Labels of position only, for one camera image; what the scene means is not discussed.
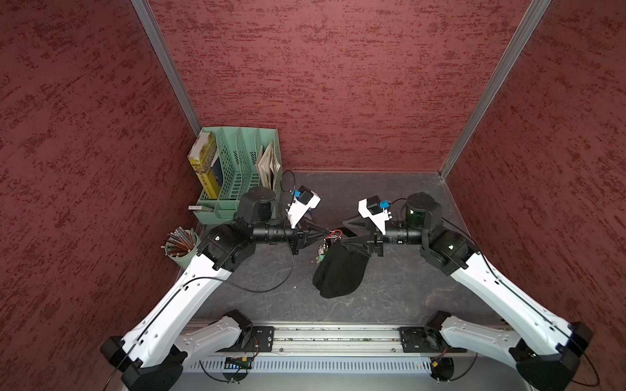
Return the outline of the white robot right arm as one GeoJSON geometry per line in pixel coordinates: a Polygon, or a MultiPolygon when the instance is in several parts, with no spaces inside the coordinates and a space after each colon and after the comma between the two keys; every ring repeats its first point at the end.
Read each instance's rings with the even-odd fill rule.
{"type": "Polygon", "coordinates": [[[510,326],[482,326],[439,311],[425,326],[436,343],[507,364],[536,390],[564,390],[573,383],[593,331],[552,313],[507,279],[469,236],[443,218],[433,197],[409,195],[403,220],[394,220],[391,203],[377,196],[361,200],[358,212],[343,223],[362,232],[347,244],[367,256],[381,255],[386,244],[418,246],[428,264],[468,288],[510,326]]]}

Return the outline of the black corduroy bag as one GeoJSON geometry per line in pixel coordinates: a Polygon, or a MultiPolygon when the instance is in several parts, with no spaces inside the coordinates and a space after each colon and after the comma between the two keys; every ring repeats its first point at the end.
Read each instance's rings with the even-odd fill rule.
{"type": "Polygon", "coordinates": [[[330,240],[324,261],[318,264],[312,283],[325,299],[352,294],[363,281],[369,257],[349,251],[341,240],[330,240]]]}

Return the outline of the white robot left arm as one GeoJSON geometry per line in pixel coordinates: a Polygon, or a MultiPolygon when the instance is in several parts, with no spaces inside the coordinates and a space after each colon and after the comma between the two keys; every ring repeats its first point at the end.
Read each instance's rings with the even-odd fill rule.
{"type": "Polygon", "coordinates": [[[265,187],[251,188],[240,200],[235,218],[211,228],[189,266],[154,309],[124,336],[109,337],[101,346],[104,358],[119,373],[128,390],[169,390],[184,366],[222,350],[259,351],[253,324],[240,311],[185,335],[195,313],[259,243],[288,244],[296,255],[306,247],[308,234],[299,226],[320,197],[307,187],[293,191],[285,213],[276,194],[265,187]]]}

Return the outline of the yellow blue doll decoration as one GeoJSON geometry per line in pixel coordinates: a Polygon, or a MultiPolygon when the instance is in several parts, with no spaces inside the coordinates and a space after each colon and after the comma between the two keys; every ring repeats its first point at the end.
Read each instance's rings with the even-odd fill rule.
{"type": "Polygon", "coordinates": [[[318,264],[324,261],[324,258],[328,252],[328,249],[329,249],[329,240],[324,239],[322,243],[320,244],[320,247],[318,249],[318,255],[316,257],[316,262],[318,264]]]}

